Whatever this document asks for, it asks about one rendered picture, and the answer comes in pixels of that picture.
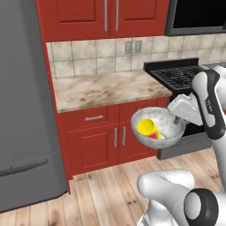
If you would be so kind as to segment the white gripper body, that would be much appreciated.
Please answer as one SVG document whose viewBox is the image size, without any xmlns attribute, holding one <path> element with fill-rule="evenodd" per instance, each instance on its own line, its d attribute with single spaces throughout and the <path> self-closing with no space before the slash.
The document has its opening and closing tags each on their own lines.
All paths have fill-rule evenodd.
<svg viewBox="0 0 226 226">
<path fill-rule="evenodd" d="M 176 117 L 183 118 L 189 123 L 203 125 L 200 109 L 194 94 L 180 94 L 167 107 Z"/>
</svg>

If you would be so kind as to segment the red drawer front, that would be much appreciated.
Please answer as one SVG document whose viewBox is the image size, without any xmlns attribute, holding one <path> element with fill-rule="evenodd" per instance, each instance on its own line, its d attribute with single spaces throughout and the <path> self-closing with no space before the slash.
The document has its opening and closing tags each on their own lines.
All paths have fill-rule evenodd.
<svg viewBox="0 0 226 226">
<path fill-rule="evenodd" d="M 106 122 L 107 115 L 106 107 L 66 112 L 64 113 L 66 129 L 68 132 L 72 132 L 84 126 Z"/>
</svg>

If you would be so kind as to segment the black microwave oven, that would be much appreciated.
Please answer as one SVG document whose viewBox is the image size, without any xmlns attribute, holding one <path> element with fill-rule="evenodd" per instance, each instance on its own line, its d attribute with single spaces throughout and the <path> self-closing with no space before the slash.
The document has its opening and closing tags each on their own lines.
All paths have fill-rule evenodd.
<svg viewBox="0 0 226 226">
<path fill-rule="evenodd" d="M 169 0 L 166 36 L 226 34 L 226 0 Z"/>
</svg>

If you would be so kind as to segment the grey marbled bowl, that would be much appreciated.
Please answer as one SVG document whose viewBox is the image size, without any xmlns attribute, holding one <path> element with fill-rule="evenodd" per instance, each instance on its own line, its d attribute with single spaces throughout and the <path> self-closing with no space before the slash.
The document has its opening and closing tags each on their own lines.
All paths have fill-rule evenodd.
<svg viewBox="0 0 226 226">
<path fill-rule="evenodd" d="M 152 119 L 156 125 L 160 139 L 152 139 L 138 132 L 139 121 L 145 118 Z M 147 107 L 136 111 L 131 118 L 131 128 L 136 139 L 146 147 L 162 149 L 176 144 L 185 132 L 185 121 L 180 119 L 174 124 L 176 116 L 165 108 Z"/>
</svg>

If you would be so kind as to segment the yellow and red cup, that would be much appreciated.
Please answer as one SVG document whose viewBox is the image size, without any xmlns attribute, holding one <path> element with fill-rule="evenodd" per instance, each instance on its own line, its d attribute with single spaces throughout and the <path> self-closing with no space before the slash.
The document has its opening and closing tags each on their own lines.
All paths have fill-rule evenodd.
<svg viewBox="0 0 226 226">
<path fill-rule="evenodd" d="M 159 133 L 154 121 L 149 118 L 141 119 L 137 126 L 138 133 L 152 139 L 160 139 Z"/>
</svg>

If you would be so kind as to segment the red base cupboard door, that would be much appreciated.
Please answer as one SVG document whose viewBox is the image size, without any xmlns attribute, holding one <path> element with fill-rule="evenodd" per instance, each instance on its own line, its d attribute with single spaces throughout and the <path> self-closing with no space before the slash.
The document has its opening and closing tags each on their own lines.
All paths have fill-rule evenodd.
<svg viewBox="0 0 226 226">
<path fill-rule="evenodd" d="M 107 168 L 118 163 L 117 148 L 114 148 L 114 128 L 118 125 L 95 127 L 68 133 L 72 174 Z"/>
<path fill-rule="evenodd" d="M 125 126 L 125 144 L 122 145 L 123 140 L 123 126 Z M 118 162 L 126 163 L 133 162 L 139 159 L 148 158 L 157 154 L 156 149 L 146 147 L 141 144 L 134 136 L 131 128 L 131 122 L 121 122 L 119 124 L 119 137 L 118 137 Z"/>
</svg>

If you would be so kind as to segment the red wall cupboard door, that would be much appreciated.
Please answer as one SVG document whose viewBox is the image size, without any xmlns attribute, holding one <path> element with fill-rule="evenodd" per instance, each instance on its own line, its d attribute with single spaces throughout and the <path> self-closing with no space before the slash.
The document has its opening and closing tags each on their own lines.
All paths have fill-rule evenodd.
<svg viewBox="0 0 226 226">
<path fill-rule="evenodd" d="M 116 0 L 110 2 L 110 37 L 164 35 L 170 0 L 119 0 L 118 31 L 115 31 Z"/>
<path fill-rule="evenodd" d="M 95 40 L 104 31 L 104 0 L 39 0 L 46 41 Z"/>
</svg>

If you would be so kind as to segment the grey wall socket plate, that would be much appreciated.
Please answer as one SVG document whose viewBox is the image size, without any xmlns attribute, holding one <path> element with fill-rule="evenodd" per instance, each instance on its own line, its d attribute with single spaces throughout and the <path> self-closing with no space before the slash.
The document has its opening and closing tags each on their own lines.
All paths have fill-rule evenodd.
<svg viewBox="0 0 226 226">
<path fill-rule="evenodd" d="M 142 51 L 142 40 L 134 42 L 134 53 L 139 54 Z"/>
<path fill-rule="evenodd" d="M 132 41 L 127 41 L 124 44 L 124 53 L 130 55 L 132 53 Z"/>
</svg>

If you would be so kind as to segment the black stove with oven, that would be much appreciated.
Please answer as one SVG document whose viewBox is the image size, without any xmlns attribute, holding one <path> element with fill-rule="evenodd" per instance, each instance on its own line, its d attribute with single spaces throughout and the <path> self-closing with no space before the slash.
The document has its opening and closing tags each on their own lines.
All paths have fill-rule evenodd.
<svg viewBox="0 0 226 226">
<path fill-rule="evenodd" d="M 204 70 L 199 66 L 198 58 L 186 58 L 168 61 L 144 63 L 143 70 L 151 77 L 167 87 L 172 96 L 166 105 L 172 102 L 179 94 L 188 95 L 191 90 L 193 77 Z M 160 149 L 157 154 L 159 160 L 169 159 L 181 154 L 189 154 L 202 149 L 210 148 L 212 143 L 207 137 L 203 126 L 188 124 L 182 138 L 172 147 Z"/>
</svg>

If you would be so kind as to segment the grey fridge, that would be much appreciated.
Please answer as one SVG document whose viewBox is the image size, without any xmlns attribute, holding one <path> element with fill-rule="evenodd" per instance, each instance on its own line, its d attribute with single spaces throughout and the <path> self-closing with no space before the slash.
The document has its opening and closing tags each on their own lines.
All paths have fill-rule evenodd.
<svg viewBox="0 0 226 226">
<path fill-rule="evenodd" d="M 67 192 L 57 122 L 34 0 L 0 0 L 0 213 Z"/>
</svg>

